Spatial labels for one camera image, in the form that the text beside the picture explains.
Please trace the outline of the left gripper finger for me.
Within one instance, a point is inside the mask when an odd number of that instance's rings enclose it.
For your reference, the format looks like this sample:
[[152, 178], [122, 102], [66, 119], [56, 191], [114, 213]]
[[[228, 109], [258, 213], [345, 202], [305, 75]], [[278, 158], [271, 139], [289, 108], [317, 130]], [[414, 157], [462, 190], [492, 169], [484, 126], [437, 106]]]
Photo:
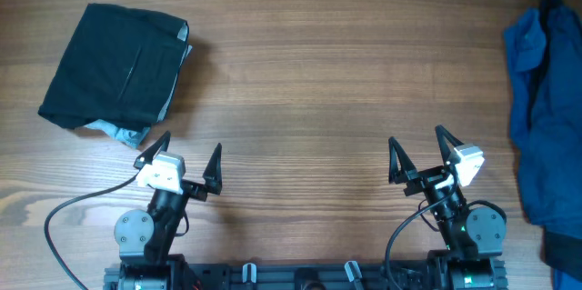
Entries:
[[145, 165], [151, 165], [156, 155], [161, 151], [166, 151], [171, 140], [171, 133], [165, 131], [152, 145], [143, 151], [134, 162], [134, 168], [143, 168]]
[[223, 188], [221, 156], [222, 145], [218, 143], [203, 173], [206, 191], [213, 195], [220, 195]]

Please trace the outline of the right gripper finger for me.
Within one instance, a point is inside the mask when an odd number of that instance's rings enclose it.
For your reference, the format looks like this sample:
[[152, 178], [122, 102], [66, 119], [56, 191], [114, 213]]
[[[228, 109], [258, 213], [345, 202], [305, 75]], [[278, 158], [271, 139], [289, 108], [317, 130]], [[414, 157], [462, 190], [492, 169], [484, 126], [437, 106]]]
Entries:
[[402, 184], [417, 178], [417, 169], [400, 143], [392, 136], [388, 139], [390, 184]]
[[451, 155], [451, 148], [449, 146], [452, 145], [452, 147], [455, 148], [457, 146], [463, 145], [464, 143], [453, 136], [442, 125], [437, 125], [435, 127], [435, 132], [442, 160], [444, 163], [446, 163]]

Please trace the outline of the blue denim shorts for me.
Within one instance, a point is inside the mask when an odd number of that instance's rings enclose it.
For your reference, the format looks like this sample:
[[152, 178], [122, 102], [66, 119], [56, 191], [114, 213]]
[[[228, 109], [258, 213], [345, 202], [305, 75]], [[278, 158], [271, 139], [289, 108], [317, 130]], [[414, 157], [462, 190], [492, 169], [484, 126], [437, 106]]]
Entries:
[[504, 32], [513, 91], [510, 137], [520, 152], [517, 182], [529, 221], [581, 236], [581, 23], [562, 5], [536, 9]]

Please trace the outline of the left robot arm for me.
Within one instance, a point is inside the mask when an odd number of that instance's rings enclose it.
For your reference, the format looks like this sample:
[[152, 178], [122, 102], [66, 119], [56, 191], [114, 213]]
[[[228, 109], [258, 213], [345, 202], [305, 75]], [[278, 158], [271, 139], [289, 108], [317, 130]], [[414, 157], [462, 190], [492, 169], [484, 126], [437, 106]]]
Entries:
[[202, 184], [184, 179], [186, 163], [181, 155], [167, 151], [171, 134], [165, 132], [134, 162], [135, 180], [154, 190], [145, 210], [131, 210], [115, 223], [114, 238], [119, 246], [118, 272], [104, 277], [104, 288], [115, 290], [202, 289], [203, 282], [183, 255], [171, 255], [178, 227], [187, 220], [186, 205], [208, 195], [220, 195], [222, 146], [218, 144], [203, 173]]

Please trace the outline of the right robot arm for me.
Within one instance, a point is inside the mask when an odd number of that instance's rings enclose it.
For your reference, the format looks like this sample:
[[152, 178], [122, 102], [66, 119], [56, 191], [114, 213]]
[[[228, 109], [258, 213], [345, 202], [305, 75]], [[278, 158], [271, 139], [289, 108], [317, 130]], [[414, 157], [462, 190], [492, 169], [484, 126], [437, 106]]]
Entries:
[[[487, 200], [468, 202], [462, 189], [473, 181], [485, 163], [483, 151], [465, 144], [442, 125], [435, 127], [442, 164], [419, 170], [395, 137], [388, 139], [388, 182], [404, 184], [406, 196], [422, 194], [420, 205], [390, 236], [383, 263], [388, 289], [504, 289], [503, 251], [507, 215]], [[418, 266], [391, 258], [397, 237], [414, 220], [431, 214], [433, 231], [446, 248], [431, 250]]]

